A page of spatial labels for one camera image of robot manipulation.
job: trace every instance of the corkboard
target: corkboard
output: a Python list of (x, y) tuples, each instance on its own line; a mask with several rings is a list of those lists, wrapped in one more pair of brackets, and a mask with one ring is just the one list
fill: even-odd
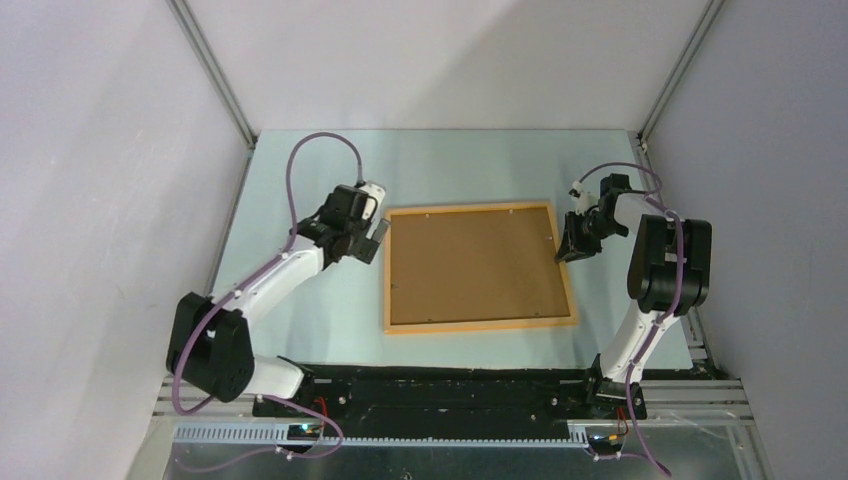
[(549, 203), (389, 209), (386, 333), (576, 325)]

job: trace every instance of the robotic arm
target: robotic arm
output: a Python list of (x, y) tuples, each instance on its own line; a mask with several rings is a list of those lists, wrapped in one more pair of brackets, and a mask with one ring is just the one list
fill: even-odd
[[(557, 261), (592, 257), (601, 252), (604, 238), (636, 234), (627, 273), (630, 307), (612, 343), (595, 357), (586, 382), (588, 403), (621, 404), (628, 383), (641, 380), (657, 341), (691, 307), (706, 299), (712, 227), (702, 220), (682, 221), (684, 258), (677, 258), (674, 222), (666, 218), (661, 204), (631, 189), (627, 175), (612, 174), (601, 180), (600, 198), (590, 196), (579, 183), (574, 186), (570, 193), (577, 198), (577, 208), (566, 215)], [(678, 288), (678, 262), (683, 263), (680, 300), (672, 315), (663, 319)]]
[(189, 352), (183, 378), (222, 402), (242, 394), (292, 398), (305, 371), (281, 357), (255, 356), (250, 342), (259, 322), (298, 285), (342, 257), (370, 264), (389, 222), (382, 219), (368, 232), (385, 197), (375, 183), (339, 185), (318, 211), (298, 222), (290, 249), (244, 288), (204, 298), (189, 293), (177, 305), (166, 366), (171, 373), (192, 332), (212, 308), (224, 302)]

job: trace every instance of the light blue tabletop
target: light blue tabletop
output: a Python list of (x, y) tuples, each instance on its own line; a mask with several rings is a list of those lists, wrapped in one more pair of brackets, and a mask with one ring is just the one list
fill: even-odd
[[(290, 227), (285, 165), (294, 144), (312, 131), (265, 131), (241, 193), (216, 290), (270, 258)], [(633, 162), (627, 133), (614, 130), (360, 130), (339, 131), (362, 154), (366, 180), (386, 187), (386, 206), (549, 200), (562, 234), (572, 209), (571, 183), (592, 166)], [(613, 171), (641, 181), (634, 169), (609, 169), (587, 180), (598, 192)], [(298, 216), (311, 215), (333, 188), (356, 180), (353, 154), (333, 139), (316, 139), (295, 161)], [(252, 336), (257, 354), (304, 363), (465, 368), (585, 368), (612, 340), (630, 302), (626, 275), (634, 236), (610, 237), (602, 254), (568, 264), (580, 323), (469, 333), (385, 335), (382, 249), (371, 265), (343, 259), (302, 284)], [(691, 368), (680, 324), (668, 330), (648, 368)]]

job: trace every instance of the white wall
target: white wall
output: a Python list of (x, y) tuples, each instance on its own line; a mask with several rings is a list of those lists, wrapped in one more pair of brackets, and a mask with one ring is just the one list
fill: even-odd
[(191, 4), (258, 129), (638, 130), (706, 0)]
[(0, 471), (122, 478), (245, 149), (170, 10), (0, 6)]
[(777, 478), (844, 478), (848, 2), (728, 2), (649, 154), (713, 224), (704, 304)]

